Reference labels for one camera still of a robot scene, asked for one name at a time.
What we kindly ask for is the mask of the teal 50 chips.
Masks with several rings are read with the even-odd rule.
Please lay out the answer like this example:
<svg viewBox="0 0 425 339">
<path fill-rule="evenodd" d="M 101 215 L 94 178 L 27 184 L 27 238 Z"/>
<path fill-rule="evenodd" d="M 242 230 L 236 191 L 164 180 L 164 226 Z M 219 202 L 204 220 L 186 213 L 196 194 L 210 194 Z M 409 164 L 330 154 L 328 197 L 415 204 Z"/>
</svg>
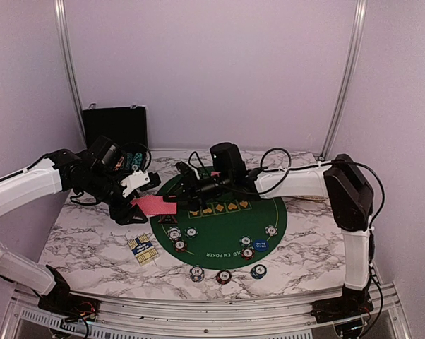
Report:
<svg viewBox="0 0 425 339">
<path fill-rule="evenodd" d="M 198 236 L 198 230 L 195 227 L 189 227 L 185 229 L 185 235 L 189 239 L 195 238 Z"/>
</svg>

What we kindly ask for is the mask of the blue tan chips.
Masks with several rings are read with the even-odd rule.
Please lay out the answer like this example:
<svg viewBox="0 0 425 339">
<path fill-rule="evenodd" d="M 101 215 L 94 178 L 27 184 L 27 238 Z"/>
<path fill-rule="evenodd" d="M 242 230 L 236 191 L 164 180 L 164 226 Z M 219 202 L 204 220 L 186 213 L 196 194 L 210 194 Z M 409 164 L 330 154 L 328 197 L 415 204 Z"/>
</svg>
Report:
<svg viewBox="0 0 425 339">
<path fill-rule="evenodd" d="M 167 236 L 172 240 L 172 241 L 177 241 L 178 239 L 181 238 L 182 236 L 182 232 L 178 227 L 170 227 L 167 231 Z"/>
</svg>

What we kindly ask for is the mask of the brown 100 chips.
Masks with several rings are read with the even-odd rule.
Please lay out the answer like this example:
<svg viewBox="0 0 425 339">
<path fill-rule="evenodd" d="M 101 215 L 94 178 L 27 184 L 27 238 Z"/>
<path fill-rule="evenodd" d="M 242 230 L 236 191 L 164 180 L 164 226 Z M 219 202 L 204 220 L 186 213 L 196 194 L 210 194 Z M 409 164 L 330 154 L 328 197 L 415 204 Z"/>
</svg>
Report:
<svg viewBox="0 0 425 339">
<path fill-rule="evenodd" d="M 185 252 L 187 250 L 187 243 L 184 240 L 179 239 L 174 243 L 174 250 L 176 252 Z"/>
</svg>

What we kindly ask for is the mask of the blue tan 10 chip stack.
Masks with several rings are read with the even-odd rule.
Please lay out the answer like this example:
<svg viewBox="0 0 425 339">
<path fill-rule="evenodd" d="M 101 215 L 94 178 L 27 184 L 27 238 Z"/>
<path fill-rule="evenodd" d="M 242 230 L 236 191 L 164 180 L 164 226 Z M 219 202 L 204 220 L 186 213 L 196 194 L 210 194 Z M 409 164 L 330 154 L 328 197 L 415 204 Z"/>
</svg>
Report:
<svg viewBox="0 0 425 339">
<path fill-rule="evenodd" d="M 205 271 L 199 265 L 192 266 L 190 269 L 190 277 L 191 280 L 195 283 L 201 282 L 205 277 Z"/>
</svg>

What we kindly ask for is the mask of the blue small blind button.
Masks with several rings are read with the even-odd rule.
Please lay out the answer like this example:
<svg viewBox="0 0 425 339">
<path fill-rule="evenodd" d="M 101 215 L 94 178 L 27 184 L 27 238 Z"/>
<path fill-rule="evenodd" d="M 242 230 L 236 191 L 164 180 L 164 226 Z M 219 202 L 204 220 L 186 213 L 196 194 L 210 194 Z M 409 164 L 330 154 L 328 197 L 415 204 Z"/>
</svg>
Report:
<svg viewBox="0 0 425 339">
<path fill-rule="evenodd" d="M 268 241 L 264 239 L 256 239 L 253 242 L 253 248 L 257 252 L 265 252 L 269 249 Z"/>
</svg>

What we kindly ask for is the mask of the blue white chip mat edge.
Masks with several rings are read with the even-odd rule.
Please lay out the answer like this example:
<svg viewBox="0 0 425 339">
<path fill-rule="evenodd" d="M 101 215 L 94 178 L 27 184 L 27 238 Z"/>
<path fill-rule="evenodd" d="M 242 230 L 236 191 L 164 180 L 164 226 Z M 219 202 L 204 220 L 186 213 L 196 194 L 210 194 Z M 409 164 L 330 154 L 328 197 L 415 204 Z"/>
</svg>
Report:
<svg viewBox="0 0 425 339">
<path fill-rule="evenodd" d="M 265 228 L 265 233 L 269 236 L 269 237 L 274 237 L 278 234 L 278 230 L 276 227 L 272 226 L 272 225 L 268 225 Z"/>
</svg>

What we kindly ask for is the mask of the brown 100 chip stack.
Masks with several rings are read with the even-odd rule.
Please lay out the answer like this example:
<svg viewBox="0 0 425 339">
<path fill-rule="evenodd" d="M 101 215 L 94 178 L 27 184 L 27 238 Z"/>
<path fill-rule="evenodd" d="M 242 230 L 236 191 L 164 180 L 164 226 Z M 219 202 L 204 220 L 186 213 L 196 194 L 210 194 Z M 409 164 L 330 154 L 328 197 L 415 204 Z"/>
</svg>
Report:
<svg viewBox="0 0 425 339">
<path fill-rule="evenodd" d="M 226 285 L 232 279 L 232 274 L 229 270 L 221 270 L 216 275 L 216 281 L 221 285 Z"/>
</svg>

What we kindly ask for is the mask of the teal 50 chip stack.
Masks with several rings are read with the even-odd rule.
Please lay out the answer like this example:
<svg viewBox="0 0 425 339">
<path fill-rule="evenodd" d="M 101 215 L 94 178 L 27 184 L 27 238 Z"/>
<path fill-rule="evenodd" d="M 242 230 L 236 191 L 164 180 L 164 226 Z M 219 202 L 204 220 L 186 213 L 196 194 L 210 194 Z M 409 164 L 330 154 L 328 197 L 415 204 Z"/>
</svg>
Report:
<svg viewBox="0 0 425 339">
<path fill-rule="evenodd" d="M 251 269 L 250 274 L 253 279 L 260 280 L 267 274 L 267 272 L 268 270 L 266 266 L 263 264 L 257 264 Z"/>
</svg>

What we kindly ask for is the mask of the red backed card deck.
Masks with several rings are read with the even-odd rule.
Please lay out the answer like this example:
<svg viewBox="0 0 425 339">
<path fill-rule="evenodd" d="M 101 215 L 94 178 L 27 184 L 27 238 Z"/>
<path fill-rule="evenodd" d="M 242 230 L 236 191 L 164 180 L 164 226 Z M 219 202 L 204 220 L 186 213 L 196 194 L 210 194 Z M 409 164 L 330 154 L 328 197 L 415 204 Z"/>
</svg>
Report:
<svg viewBox="0 0 425 339">
<path fill-rule="evenodd" d="M 165 202 L 161 196 L 143 196 L 131 201 L 133 206 L 138 206 L 145 215 L 176 215 L 176 203 Z"/>
</svg>

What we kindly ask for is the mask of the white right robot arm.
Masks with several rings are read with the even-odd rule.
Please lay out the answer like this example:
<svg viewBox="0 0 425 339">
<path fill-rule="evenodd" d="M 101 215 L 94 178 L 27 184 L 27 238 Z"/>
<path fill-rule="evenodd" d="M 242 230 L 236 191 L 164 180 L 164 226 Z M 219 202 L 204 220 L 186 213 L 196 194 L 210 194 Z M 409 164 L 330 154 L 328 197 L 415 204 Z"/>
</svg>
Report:
<svg viewBox="0 0 425 339">
<path fill-rule="evenodd" d="M 213 173 L 208 177 L 199 177 L 185 162 L 176 164 L 180 180 L 164 194 L 164 201 L 197 211 L 226 193 L 250 201 L 293 196 L 327 198 L 345 242 L 345 282 L 341 296 L 314 302 L 313 310 L 343 316 L 362 310 L 369 300 L 375 248 L 374 192 L 361 172 L 364 166 L 347 154 L 339 154 L 330 162 L 304 167 L 268 169 L 260 165 L 247 169 L 238 146 L 230 142 L 214 145 L 210 154 Z"/>
</svg>

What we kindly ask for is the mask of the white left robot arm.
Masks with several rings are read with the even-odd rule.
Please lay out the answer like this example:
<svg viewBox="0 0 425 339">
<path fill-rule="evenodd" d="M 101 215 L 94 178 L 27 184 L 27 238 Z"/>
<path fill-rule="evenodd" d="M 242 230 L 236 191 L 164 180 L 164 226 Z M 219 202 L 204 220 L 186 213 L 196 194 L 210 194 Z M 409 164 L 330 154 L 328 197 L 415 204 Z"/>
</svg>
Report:
<svg viewBox="0 0 425 339">
<path fill-rule="evenodd" d="M 23 212 L 29 224 L 34 220 L 32 207 L 42 218 L 45 198 L 54 200 L 63 192 L 73 191 L 107 205 L 110 218 L 119 225 L 145 223 L 148 219 L 134 199 L 150 186 L 152 175 L 146 168 L 127 162 L 125 150 L 104 136 L 77 153 L 60 149 L 44 154 L 31 165 L 0 178 L 0 221 Z M 71 293 L 57 269 L 1 243 L 0 278 L 28 287 L 39 297 L 41 308 L 60 314 L 70 314 L 89 302 Z"/>
</svg>

